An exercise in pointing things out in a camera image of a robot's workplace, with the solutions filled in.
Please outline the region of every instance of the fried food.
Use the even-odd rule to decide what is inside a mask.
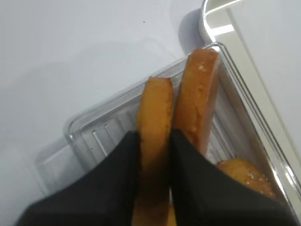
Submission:
[[[203,155],[214,113],[218,65],[217,52],[196,49],[188,58],[175,106],[174,128],[180,129]]]
[[[222,172],[261,194],[275,198],[275,193],[266,176],[252,163],[243,159],[230,159],[217,164]]]
[[[135,200],[135,226],[166,226],[169,208],[168,143],[174,89],[170,79],[150,78],[137,114],[141,169]]]

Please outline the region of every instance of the white background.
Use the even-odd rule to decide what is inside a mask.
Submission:
[[[201,4],[0,1],[2,226],[12,225],[27,204],[83,174],[63,138],[71,116],[202,45]],[[255,0],[235,14],[299,151],[300,7],[297,0]]]

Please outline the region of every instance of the plastic container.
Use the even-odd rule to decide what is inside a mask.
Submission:
[[[287,203],[299,222],[301,187],[271,130],[247,89],[226,48],[220,53],[220,85],[215,105],[207,158],[213,164],[244,158],[257,165],[273,184],[277,198]],[[178,93],[186,60],[152,76],[171,78]],[[85,170],[101,162],[125,133],[135,129],[136,112],[147,80],[125,90],[106,103],[82,113],[65,127],[65,136]]]

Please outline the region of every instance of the black tongs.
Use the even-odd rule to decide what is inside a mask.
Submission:
[[[171,178],[178,226],[295,226],[287,207],[232,180],[179,130],[171,133]],[[128,132],[97,167],[30,206],[17,226],[130,226],[137,189],[139,136]]]

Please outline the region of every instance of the crispy fry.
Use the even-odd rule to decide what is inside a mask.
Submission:
[[[168,143],[174,90],[170,79],[150,78],[137,115],[141,170],[135,226],[166,226],[169,207]]]

